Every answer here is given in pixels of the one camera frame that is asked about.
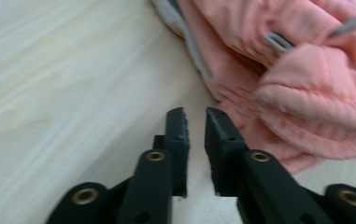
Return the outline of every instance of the pink fabric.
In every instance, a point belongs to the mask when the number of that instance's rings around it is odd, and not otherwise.
[[[213,79],[206,82],[250,148],[296,173],[356,157],[356,17],[345,0],[178,0]],[[295,45],[282,54],[263,37]]]

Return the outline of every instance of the light wooden table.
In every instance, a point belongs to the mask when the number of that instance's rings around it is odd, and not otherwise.
[[[71,187],[131,176],[179,106],[192,149],[189,198],[174,199],[173,223],[240,223],[235,199],[214,196],[203,148],[215,105],[146,0],[0,0],[0,223],[44,223]],[[317,192],[356,187],[356,160],[296,179]]]

